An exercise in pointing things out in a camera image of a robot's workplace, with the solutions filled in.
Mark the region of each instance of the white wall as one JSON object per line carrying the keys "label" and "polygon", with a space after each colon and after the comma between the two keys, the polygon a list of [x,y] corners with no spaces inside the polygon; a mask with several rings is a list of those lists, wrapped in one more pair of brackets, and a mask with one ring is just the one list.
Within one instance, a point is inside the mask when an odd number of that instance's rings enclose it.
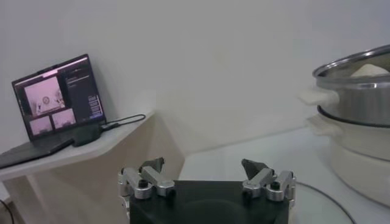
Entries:
{"label": "white wall", "polygon": [[12,80],[89,53],[109,118],[155,107],[185,153],[302,125],[311,71],[387,44],[389,1],[0,1],[0,141]]}

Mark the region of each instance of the white shelf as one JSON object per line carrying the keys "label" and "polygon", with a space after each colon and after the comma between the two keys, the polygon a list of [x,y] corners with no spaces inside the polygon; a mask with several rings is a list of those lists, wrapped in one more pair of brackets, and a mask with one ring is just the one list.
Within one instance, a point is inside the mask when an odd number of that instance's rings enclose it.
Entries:
{"label": "white shelf", "polygon": [[126,138],[131,132],[135,131],[143,122],[153,116],[151,111],[146,114],[143,121],[133,124],[123,125],[104,132],[102,136],[87,145],[81,147],[69,146],[56,154],[48,157],[37,159],[28,163],[23,163],[17,166],[8,167],[0,170],[0,181],[30,175],[35,172],[53,169],[56,167],[81,162],[87,159],[92,159],[109,152],[114,146]]}
{"label": "white shelf", "polygon": [[[388,207],[351,190],[333,173],[328,139],[314,136],[306,128],[192,154],[186,158],[179,179],[243,181],[247,178],[241,167],[243,158],[266,163],[276,172],[294,171],[298,181],[339,201],[357,223],[390,220]],[[330,200],[300,185],[294,210],[295,223],[299,224],[350,223]]]}

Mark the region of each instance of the screw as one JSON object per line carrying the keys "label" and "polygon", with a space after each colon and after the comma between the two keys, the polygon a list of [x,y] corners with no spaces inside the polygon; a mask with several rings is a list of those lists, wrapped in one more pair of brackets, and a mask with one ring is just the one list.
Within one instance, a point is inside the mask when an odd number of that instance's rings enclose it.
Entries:
{"label": "screw", "polygon": [[245,201],[249,201],[252,199],[253,193],[251,191],[244,191],[243,197],[244,197]]}
{"label": "screw", "polygon": [[142,180],[140,180],[139,182],[138,182],[138,187],[139,188],[146,188],[147,187],[147,181],[146,180],[144,180],[144,179],[142,179]]}
{"label": "screw", "polygon": [[276,181],[272,182],[271,189],[275,190],[275,191],[279,190],[280,189],[280,183],[276,182]]}
{"label": "screw", "polygon": [[171,199],[176,195],[175,189],[167,189],[166,190],[166,198]]}

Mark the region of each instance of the black wire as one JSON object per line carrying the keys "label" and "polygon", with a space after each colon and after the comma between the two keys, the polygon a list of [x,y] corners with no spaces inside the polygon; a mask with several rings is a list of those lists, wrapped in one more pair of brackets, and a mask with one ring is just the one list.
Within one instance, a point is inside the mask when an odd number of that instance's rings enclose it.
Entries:
{"label": "black wire", "polygon": [[121,118],[121,119],[118,119],[118,120],[114,120],[114,121],[108,121],[105,124],[107,125],[107,124],[111,124],[111,123],[119,122],[119,121],[124,121],[124,120],[130,119],[130,118],[135,118],[135,117],[141,117],[141,118],[139,118],[137,120],[134,120],[134,121],[126,122],[126,123],[123,123],[123,124],[130,124],[130,123],[134,123],[134,122],[137,122],[137,121],[142,121],[143,119],[146,118],[146,115],[145,114],[136,114],[136,115],[133,115],[133,116],[124,117],[124,118]]}
{"label": "black wire", "polygon": [[[128,120],[130,118],[135,118],[135,117],[140,117],[140,118],[132,120],[132,121],[129,121],[129,122],[125,122],[125,123],[118,123],[119,121],[124,121],[124,120]],[[101,132],[109,131],[111,129],[117,128],[117,127],[125,125],[125,124],[131,124],[131,123],[135,123],[135,122],[138,122],[138,121],[142,121],[145,118],[146,118],[145,114],[136,114],[136,115],[129,116],[129,117],[124,117],[124,118],[121,118],[121,119],[118,119],[118,120],[115,120],[115,121],[108,121],[101,127]]]}
{"label": "black wire", "polygon": [[4,207],[6,208],[6,210],[8,211],[8,213],[10,214],[12,224],[15,224],[15,221],[14,221],[14,219],[13,219],[13,214],[12,214],[11,209],[8,207],[8,205],[7,205],[3,200],[0,200],[0,202],[2,203],[2,205],[4,205]]}
{"label": "black wire", "polygon": [[323,196],[327,197],[329,200],[331,200],[334,204],[336,204],[337,206],[339,206],[339,208],[341,208],[341,210],[347,215],[347,217],[351,220],[352,224],[356,224],[356,221],[355,219],[352,217],[352,215],[349,213],[349,211],[343,207],[343,205],[340,204],[340,202],[336,201],[334,198],[332,198],[330,195],[328,195],[327,193],[323,192],[322,190],[316,188],[316,187],[313,187],[312,185],[309,185],[309,184],[305,184],[305,183],[302,183],[302,182],[299,182],[299,181],[296,181],[297,184],[300,184],[300,185],[303,185],[305,187],[308,187],[320,194],[322,194]]}

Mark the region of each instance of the laptop screen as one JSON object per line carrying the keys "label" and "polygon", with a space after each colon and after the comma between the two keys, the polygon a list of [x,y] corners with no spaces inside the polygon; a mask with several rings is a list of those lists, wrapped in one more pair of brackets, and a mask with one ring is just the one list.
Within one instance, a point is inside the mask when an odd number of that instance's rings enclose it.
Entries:
{"label": "laptop screen", "polygon": [[88,55],[12,82],[30,139],[105,120]]}

